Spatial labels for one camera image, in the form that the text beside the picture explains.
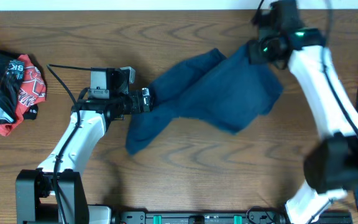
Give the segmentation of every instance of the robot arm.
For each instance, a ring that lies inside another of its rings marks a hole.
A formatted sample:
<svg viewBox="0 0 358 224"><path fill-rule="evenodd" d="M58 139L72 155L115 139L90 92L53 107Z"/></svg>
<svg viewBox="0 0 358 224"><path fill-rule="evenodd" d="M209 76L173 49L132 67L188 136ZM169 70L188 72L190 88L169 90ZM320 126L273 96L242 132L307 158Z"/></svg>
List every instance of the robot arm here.
<svg viewBox="0 0 358 224"><path fill-rule="evenodd" d="M17 223L61 223L62 211L67 223L111 223L109 207L86 203L81 176L95 145L104 136L111 121L124 119L125 114L152 109L147 88L129 91L128 84L133 83L134 78L135 70L131 67L91 69L90 88L81 92L72 107L70 123L55 149L36 170L22 170L17 176ZM88 99L83 100L86 92ZM57 170L58 194L61 196L61 205L57 210L56 205L40 203L40 198L56 195L52 180L55 163L59 161L57 155L63 148Z"/></svg>
<svg viewBox="0 0 358 224"><path fill-rule="evenodd" d="M355 132L344 117L325 74L322 72L322 48L322 46L315 45L304 47L302 50L294 50L289 59L288 68L302 87L314 116L320 139L330 138L336 133L341 133L343 136L354 136ZM358 128L358 113L336 75L330 51L326 49L325 53L324 58L329 79L353 123ZM342 188L319 194L305 181L296 195L285 204L285 208L291 223L315 222L318 220L319 214L329 208L335 200L346 196L347 191Z"/></svg>
<svg viewBox="0 0 358 224"><path fill-rule="evenodd" d="M305 159L305 182L285 204L290 223L309 224L358 187L358 113L336 75L330 51L324 49L325 39L318 29L305 28L295 0L273 2L265 14L258 10L254 24L259 25L259 40L249 44L250 63L288 67L316 122L320 145Z"/></svg>

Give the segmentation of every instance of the wood grain surface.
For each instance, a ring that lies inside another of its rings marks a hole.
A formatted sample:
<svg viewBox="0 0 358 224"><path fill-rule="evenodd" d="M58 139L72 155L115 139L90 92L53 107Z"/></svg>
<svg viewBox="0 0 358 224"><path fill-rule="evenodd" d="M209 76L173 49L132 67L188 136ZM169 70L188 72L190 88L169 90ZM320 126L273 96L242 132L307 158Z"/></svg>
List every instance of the wood grain surface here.
<svg viewBox="0 0 358 224"><path fill-rule="evenodd" d="M254 38L254 11L0 12L0 49L47 63L125 67L137 71L132 88L146 86L172 65L217 47L231 55ZM325 11L302 11L324 29ZM335 11L331 50L355 102L358 85L358 11ZM87 72L58 70L72 92L90 84ZM303 182L302 161L318 142L313 117L295 78L276 71L285 92L268 116L237 136L198 120L177 119L143 151L125 150L130 117L115 121L83 176L88 203L161 210L247 210L277 207ZM35 121L0 136L0 223L16 222L14 181L35 169L55 147L70 119L71 101L49 72L47 102ZM334 208L358 215L352 194Z"/></svg>

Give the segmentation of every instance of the printed logo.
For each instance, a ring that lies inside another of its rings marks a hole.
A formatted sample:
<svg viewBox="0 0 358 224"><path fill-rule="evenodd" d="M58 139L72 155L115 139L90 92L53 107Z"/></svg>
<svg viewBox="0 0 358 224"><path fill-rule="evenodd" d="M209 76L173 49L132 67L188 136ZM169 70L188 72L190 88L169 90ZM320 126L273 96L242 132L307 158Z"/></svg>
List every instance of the printed logo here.
<svg viewBox="0 0 358 224"><path fill-rule="evenodd" d="M19 96L17 97L17 100L25 106L32 106L34 105L36 98L35 96L26 93L23 89L19 90Z"/></svg>
<svg viewBox="0 0 358 224"><path fill-rule="evenodd" d="M29 71L27 71L28 74L24 76L23 83L33 83L32 93L38 97L45 97L47 89L40 71L36 67L27 67L26 69Z"/></svg>
<svg viewBox="0 0 358 224"><path fill-rule="evenodd" d="M21 80L24 75L24 62L19 60L11 60L9 62L7 75L14 75L16 79Z"/></svg>

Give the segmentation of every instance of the cable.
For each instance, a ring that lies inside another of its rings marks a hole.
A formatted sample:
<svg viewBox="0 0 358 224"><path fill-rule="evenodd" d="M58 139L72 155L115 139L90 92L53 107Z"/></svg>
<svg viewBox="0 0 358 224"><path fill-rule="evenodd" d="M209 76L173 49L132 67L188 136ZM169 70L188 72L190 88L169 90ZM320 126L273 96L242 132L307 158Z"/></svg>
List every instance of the cable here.
<svg viewBox="0 0 358 224"><path fill-rule="evenodd" d="M326 41L323 43L323 48L321 49L321 63L322 63L322 66L323 66L323 72L324 72L324 75L327 79L327 82L328 82L328 85L329 85L329 88L331 89L331 92L333 93L334 97L335 97L335 100L336 102L338 103L343 115L345 116L347 122L351 125L353 131L356 133L356 136L358 138L358 128L356 127L356 125L353 123L351 117L349 116L349 113L347 113L345 107L343 106L341 100L339 99L334 87L333 87L333 84L331 83L331 80L330 78L328 77L328 74L327 74L327 65L326 65L326 61L325 61L325 50L326 50L326 46L328 45L328 42L329 42L329 37L330 37L330 34L331 34L331 29L333 27L333 24L334 24L334 13L333 13L333 8L332 8L332 5L331 5L331 1L330 0L326 0L326 3L327 3L327 8L328 8L328 21L327 21L327 28L326 28Z"/></svg>
<svg viewBox="0 0 358 224"><path fill-rule="evenodd" d="M318 216L321 212L324 211L324 209L329 205L329 204L333 204L334 200L333 199L329 199L328 202L322 206L314 215L311 216L311 218L309 219L309 221L306 224L310 224L314 218L316 218L316 216Z"/></svg>
<svg viewBox="0 0 358 224"><path fill-rule="evenodd" d="M65 85L65 83L59 78L59 76L51 69L51 67L69 68L69 69L87 70L87 71L90 71L91 69L90 68L78 68L78 67L71 67L71 66L63 66L63 65L51 65L51 64L47 65L47 68L50 71L50 73L52 73L52 75L54 75L54 77L59 81L59 83L64 87L64 89L70 96L71 100L73 101L74 107L76 109L76 113L77 113L77 122L75 124L75 127L74 127L73 131L71 132L71 134L69 135L69 137L67 138L67 140L65 141L65 143L63 144L62 148L59 150L59 153L55 157L56 161L55 161L55 165L53 167L53 177L52 177L53 191L55 191L57 207L60 211L60 215L61 215L63 224L67 224L65 212L63 210L62 200L60 198L59 185L57 182L57 173L59 170L59 165L62 162L63 153L64 153L68 143L70 143L70 140L73 138L74 134L76 133L77 129L80 127L81 117L80 117L80 110L78 109L78 106L76 104L76 100L75 100L73 94L68 89L68 87Z"/></svg>
<svg viewBox="0 0 358 224"><path fill-rule="evenodd" d="M271 223L274 223L274 220L272 219L272 217L270 217L270 215L266 212L266 210L263 208L263 207L261 207L261 206L252 206L250 209L248 209L248 211L246 212L246 218L248 218L248 221L251 223L251 224L256 224L254 221L252 221L249 217L248 217L248 213L252 210L252 209L254 209L254 208L260 208L260 209L262 209L262 211L264 211L265 213L266 213L266 216L267 216L267 218L269 218L270 219L270 221L272 221Z"/></svg>
<svg viewBox="0 0 358 224"><path fill-rule="evenodd" d="M258 9L256 10L255 15L253 16L253 18L251 19L253 25L256 25L259 22L260 17L262 16L262 13L260 12L260 8L262 7L262 4L264 3L265 0L260 0Z"/></svg>
<svg viewBox="0 0 358 224"><path fill-rule="evenodd" d="M78 95L78 100L82 100L89 89L90 89L89 87L86 87L83 90L81 90L80 94Z"/></svg>
<svg viewBox="0 0 358 224"><path fill-rule="evenodd" d="M91 71L92 70L91 68L80 68L80 67L72 67L72 66L66 66L66 65L54 65L54 64L48 64L48 65L51 66L51 67L57 67L57 68L68 68L68 69L85 70L85 71Z"/></svg>

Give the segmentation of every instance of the white wall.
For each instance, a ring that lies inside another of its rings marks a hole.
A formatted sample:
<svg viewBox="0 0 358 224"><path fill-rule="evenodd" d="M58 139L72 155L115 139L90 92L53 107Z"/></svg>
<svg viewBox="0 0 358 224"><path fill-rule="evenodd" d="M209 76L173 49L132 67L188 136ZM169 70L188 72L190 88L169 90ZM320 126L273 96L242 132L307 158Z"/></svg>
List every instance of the white wall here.
<svg viewBox="0 0 358 224"><path fill-rule="evenodd" d="M264 8L275 0L265 0ZM260 0L0 0L0 11L256 9ZM358 9L358 0L331 0L334 9ZM325 0L298 0L300 9L325 9Z"/></svg>

